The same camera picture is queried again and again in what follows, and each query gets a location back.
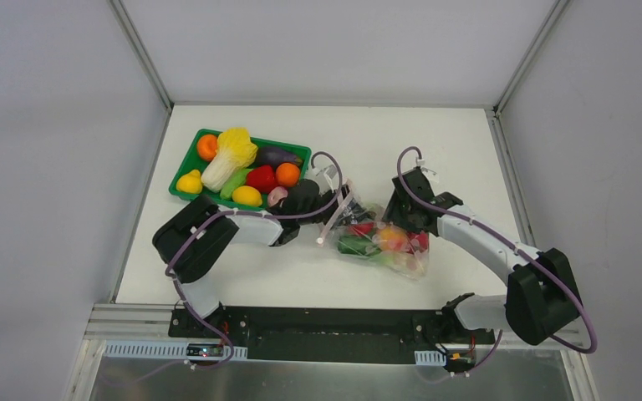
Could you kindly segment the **fake peach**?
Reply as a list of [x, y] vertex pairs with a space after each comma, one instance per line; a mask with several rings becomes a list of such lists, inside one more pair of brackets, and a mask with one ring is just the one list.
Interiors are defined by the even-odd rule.
[[405, 251], [408, 246], [408, 236], [399, 227], [385, 226], [375, 233], [374, 243], [381, 251]]

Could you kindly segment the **clear zip top bag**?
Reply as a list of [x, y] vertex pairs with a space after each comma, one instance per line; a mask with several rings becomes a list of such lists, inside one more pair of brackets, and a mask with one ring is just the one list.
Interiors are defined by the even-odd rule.
[[382, 221], [384, 211], [382, 206], [359, 201], [354, 188], [346, 184], [337, 209], [322, 224], [316, 242], [366, 265], [387, 267], [405, 277], [421, 279], [429, 265], [429, 234], [406, 231]]

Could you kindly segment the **fake red spotted mushroom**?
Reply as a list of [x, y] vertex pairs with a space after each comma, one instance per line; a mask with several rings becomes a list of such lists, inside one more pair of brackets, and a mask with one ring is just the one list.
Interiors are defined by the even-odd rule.
[[429, 250], [430, 238], [427, 232], [409, 233], [408, 244], [410, 253], [420, 253]]

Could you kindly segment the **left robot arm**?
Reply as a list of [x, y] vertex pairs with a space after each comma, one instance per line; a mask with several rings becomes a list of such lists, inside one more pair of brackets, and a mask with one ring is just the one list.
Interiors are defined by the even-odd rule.
[[202, 338], [220, 331], [222, 303], [206, 276], [230, 245], [284, 246], [302, 226], [329, 222], [348, 193], [347, 185], [322, 192], [316, 181], [302, 180], [266, 210], [223, 210], [210, 196], [200, 195], [170, 218], [155, 232], [152, 245], [191, 315], [191, 329]]

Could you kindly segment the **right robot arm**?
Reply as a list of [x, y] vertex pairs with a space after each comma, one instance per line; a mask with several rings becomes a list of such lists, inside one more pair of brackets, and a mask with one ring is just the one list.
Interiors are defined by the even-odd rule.
[[461, 295], [447, 303], [442, 334], [459, 343], [474, 330], [510, 330], [525, 343], [538, 345], [580, 316], [581, 298], [568, 258], [551, 248], [512, 241], [476, 218], [450, 192], [435, 194], [421, 168], [392, 180], [385, 221], [412, 233], [426, 232], [459, 246], [505, 285], [498, 296]]

